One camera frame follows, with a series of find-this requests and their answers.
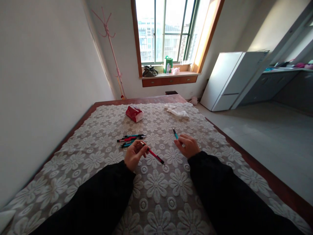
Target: gray floor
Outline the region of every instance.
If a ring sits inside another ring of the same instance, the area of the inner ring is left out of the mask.
[[[225,134],[313,205],[313,118],[275,103],[211,112],[195,106]]]

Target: coat rack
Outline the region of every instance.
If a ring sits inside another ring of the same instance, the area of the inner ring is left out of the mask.
[[[121,99],[122,100],[125,100],[126,99],[126,95],[125,95],[125,91],[124,91],[124,87],[123,87],[123,83],[122,83],[122,73],[120,72],[120,70],[118,69],[118,65],[117,65],[117,62],[116,62],[116,58],[115,58],[115,54],[114,54],[114,50],[113,50],[113,46],[112,46],[112,42],[111,42],[111,38],[114,38],[115,37],[115,34],[113,36],[110,35],[110,32],[109,32],[109,27],[108,27],[108,22],[110,20],[110,17],[111,17],[111,14],[109,15],[109,18],[108,20],[106,21],[105,20],[105,17],[104,17],[104,12],[103,12],[103,7],[101,7],[102,9],[102,15],[103,15],[103,20],[94,12],[94,10],[91,10],[97,17],[99,20],[101,20],[101,22],[103,23],[103,26],[104,26],[104,29],[105,29],[105,35],[102,35],[99,31],[98,33],[102,36],[102,37],[106,37],[108,36],[109,38],[109,42],[110,42],[110,45],[111,45],[111,49],[112,49],[112,53],[113,53],[113,57],[114,57],[114,61],[115,61],[115,65],[116,65],[116,71],[117,71],[117,76],[115,76],[117,78],[117,81],[118,81],[118,85],[120,87],[120,91],[121,91]]]

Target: gray cabinet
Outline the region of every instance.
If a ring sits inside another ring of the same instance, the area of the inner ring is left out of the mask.
[[[304,112],[313,113],[313,71],[300,72],[273,100]]]
[[[298,73],[298,71],[294,71],[262,74],[240,104],[261,102],[272,99]]]

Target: hand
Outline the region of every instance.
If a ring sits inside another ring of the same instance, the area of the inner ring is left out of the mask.
[[[128,147],[125,155],[124,162],[131,172],[133,172],[138,166],[141,156],[143,155],[143,157],[146,158],[146,153],[149,153],[148,146],[143,146],[140,141],[141,140],[135,140],[131,146]]]
[[[189,135],[181,134],[178,140],[174,140],[174,143],[187,159],[200,152],[197,141]]]

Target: refrigerator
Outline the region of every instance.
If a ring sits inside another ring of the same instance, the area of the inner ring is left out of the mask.
[[[267,54],[220,53],[200,103],[211,111],[230,109]]]

